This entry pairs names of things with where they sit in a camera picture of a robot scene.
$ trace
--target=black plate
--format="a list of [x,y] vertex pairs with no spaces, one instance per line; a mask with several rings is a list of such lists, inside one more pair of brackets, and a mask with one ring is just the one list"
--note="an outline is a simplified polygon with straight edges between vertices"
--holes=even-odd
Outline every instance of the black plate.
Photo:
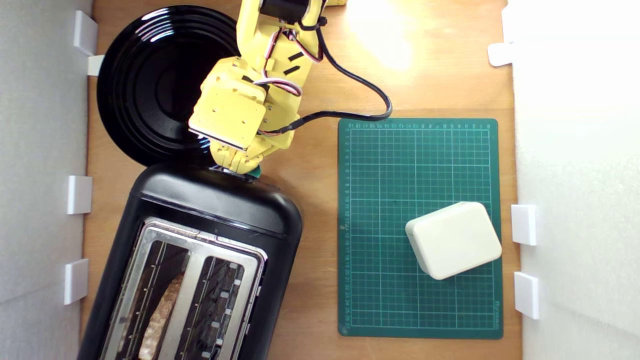
[[239,55],[236,22],[200,6],[170,6],[128,25],[104,56],[97,98],[109,136],[145,166],[212,164],[209,141],[188,131],[200,84]]

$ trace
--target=wooden table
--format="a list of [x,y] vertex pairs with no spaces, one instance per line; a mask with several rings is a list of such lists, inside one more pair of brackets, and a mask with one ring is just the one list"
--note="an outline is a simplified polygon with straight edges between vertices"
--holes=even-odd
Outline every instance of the wooden table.
[[[196,3],[237,17],[240,0],[95,0],[99,53],[138,16],[162,6]],[[505,0],[349,0],[325,11],[325,35],[347,69],[386,90],[395,117],[493,117],[500,126],[500,187],[504,246],[504,338],[436,340],[343,338],[337,331],[337,121],[321,119],[296,132],[288,151],[264,161],[264,180],[296,198],[305,230],[273,337],[270,359],[521,359],[522,324],[513,305],[519,249],[511,241],[516,202],[511,69],[493,69],[486,46],[502,39]],[[93,304],[127,194],[142,166],[116,148],[99,118],[96,80],[89,83],[89,153],[93,211],[86,216],[84,256],[90,259]],[[312,70],[301,114],[317,110],[378,112],[381,101],[325,61]]]

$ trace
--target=toaster slot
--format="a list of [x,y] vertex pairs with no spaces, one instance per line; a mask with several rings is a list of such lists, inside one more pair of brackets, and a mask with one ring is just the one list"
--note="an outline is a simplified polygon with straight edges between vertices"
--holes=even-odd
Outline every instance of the toaster slot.
[[[176,359],[218,360],[223,347],[234,347],[242,334],[229,333],[228,328],[233,317],[243,321],[248,302],[238,297],[243,276],[242,265],[213,257],[205,260]],[[241,305],[238,311],[236,304]]]
[[118,359],[138,359],[149,320],[171,282],[184,272],[189,251],[169,243],[156,241],[151,245],[136,288],[133,306],[124,322],[124,332],[118,346]]

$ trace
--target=wire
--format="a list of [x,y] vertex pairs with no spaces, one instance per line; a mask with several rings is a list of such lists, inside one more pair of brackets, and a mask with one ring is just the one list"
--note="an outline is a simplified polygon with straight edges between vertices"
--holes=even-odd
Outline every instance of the wire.
[[286,79],[280,79],[280,78],[264,78],[264,79],[260,79],[260,80],[256,80],[253,82],[254,85],[263,85],[263,84],[272,84],[274,86],[277,86],[287,92],[292,93],[295,96],[301,96],[302,95],[302,88],[300,86],[298,86],[296,83],[294,83],[293,81],[289,81]]
[[296,31],[291,29],[287,32],[287,38],[290,41],[295,42],[298,45],[298,48],[300,49],[300,51],[307,56],[307,58],[310,58],[313,62],[315,63],[319,63],[324,59],[324,54],[322,52],[322,47],[320,47],[320,44],[318,44],[318,50],[317,50],[317,54],[318,56],[313,55],[309,50],[307,50],[307,48],[302,45],[302,43],[300,42],[300,40],[298,40]]
[[267,75],[267,62],[269,62],[269,59],[273,54],[273,49],[275,48],[276,43],[278,42],[278,37],[280,37],[280,34],[282,34],[282,31],[283,31],[282,28],[278,28],[278,31],[274,32],[271,35],[271,41],[269,43],[269,47],[267,47],[267,49],[264,52],[264,66],[262,67],[262,76],[264,76],[264,79],[256,80],[253,82],[253,84],[255,85],[270,84],[278,88],[281,88],[282,90],[285,90],[286,92],[289,92],[294,96],[300,97],[302,96],[302,88],[298,86],[296,83],[286,79],[270,78]]
[[362,120],[362,121],[381,121],[381,120],[385,120],[387,118],[389,118],[389,116],[391,116],[391,113],[393,112],[393,105],[391,104],[391,99],[389,99],[389,96],[387,94],[385,94],[384,91],[382,91],[381,88],[377,87],[375,84],[371,83],[370,81],[350,72],[349,70],[345,69],[344,67],[340,66],[340,64],[337,63],[337,61],[335,61],[335,58],[333,58],[333,56],[331,55],[331,53],[329,52],[329,49],[327,49],[326,46],[326,42],[324,41],[324,36],[322,34],[322,30],[320,28],[316,29],[316,33],[318,35],[318,42],[320,44],[320,48],[322,50],[322,52],[324,53],[324,55],[326,56],[327,60],[329,60],[329,62],[331,63],[331,65],[333,65],[333,67],[336,68],[336,70],[338,70],[339,72],[343,73],[344,75],[346,75],[347,77],[354,79],[355,81],[363,84],[364,86],[366,86],[367,88],[370,88],[371,90],[373,90],[373,92],[375,92],[376,94],[378,94],[378,96],[380,96],[380,98],[385,102],[385,106],[387,107],[387,109],[385,110],[384,113],[379,114],[379,115],[365,115],[365,114],[359,114],[359,113],[348,113],[348,112],[343,112],[343,111],[319,111],[319,112],[315,112],[315,113],[311,113],[309,115],[306,115],[298,120],[295,120],[294,122],[292,122],[291,124],[289,124],[288,126],[285,127],[281,127],[280,129],[276,129],[276,130],[272,130],[272,131],[263,131],[266,134],[284,134],[288,131],[292,131],[295,130],[299,127],[301,127],[302,125],[313,121],[315,119],[320,119],[322,117],[335,117],[335,118],[347,118],[347,119],[354,119],[354,120]]

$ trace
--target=green cutting mat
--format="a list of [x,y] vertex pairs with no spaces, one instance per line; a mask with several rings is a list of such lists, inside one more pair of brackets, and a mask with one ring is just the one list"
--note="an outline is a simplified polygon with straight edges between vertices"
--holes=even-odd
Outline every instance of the green cutting mat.
[[501,259],[437,281],[404,232],[415,217],[478,201],[500,237],[495,120],[343,119],[339,181],[342,335],[502,337]]

